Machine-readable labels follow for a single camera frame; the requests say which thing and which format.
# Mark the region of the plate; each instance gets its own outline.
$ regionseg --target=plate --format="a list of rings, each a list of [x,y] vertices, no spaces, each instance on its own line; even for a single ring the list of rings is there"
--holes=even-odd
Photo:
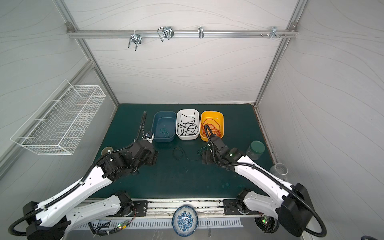
[[[182,237],[190,236],[197,228],[198,218],[193,207],[179,207],[172,217],[172,227]]]

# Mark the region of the plastic bin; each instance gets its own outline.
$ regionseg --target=plastic bin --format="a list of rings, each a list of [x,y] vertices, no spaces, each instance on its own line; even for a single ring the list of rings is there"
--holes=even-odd
[[[193,140],[199,136],[200,115],[196,109],[182,109],[177,112],[176,135],[181,140]]]
[[[156,142],[170,142],[175,138],[176,113],[172,111],[157,112],[153,117],[151,132]]]
[[[224,115],[221,112],[216,112],[216,111],[205,111],[201,114],[200,118],[200,137],[202,140],[205,142],[208,142],[208,138],[203,136],[204,132],[204,126],[203,124],[213,124],[217,127],[218,130],[220,130],[220,138],[223,138],[224,136]]]

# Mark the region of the wire basket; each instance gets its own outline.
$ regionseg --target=wire basket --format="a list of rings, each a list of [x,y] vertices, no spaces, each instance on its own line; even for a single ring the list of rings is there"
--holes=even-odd
[[[104,99],[98,85],[69,84],[42,117],[32,119],[36,123],[24,136],[16,137],[31,118],[11,140],[37,155],[72,155]]]

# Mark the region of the glass jar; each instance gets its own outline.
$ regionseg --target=glass jar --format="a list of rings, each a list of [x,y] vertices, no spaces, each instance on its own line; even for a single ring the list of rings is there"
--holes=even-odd
[[[260,141],[253,141],[248,147],[247,150],[247,156],[252,159],[253,161],[256,161],[260,158],[260,156],[265,151],[265,146]]]

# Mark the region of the yellow bin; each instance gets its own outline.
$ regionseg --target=yellow bin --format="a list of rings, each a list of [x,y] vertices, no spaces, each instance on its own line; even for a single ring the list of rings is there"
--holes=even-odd
[[[200,118],[200,137],[205,142],[208,142],[208,138],[205,135],[204,125],[212,124],[216,127],[216,132],[220,131],[220,138],[224,136],[224,115],[221,112],[205,111],[201,114]]]

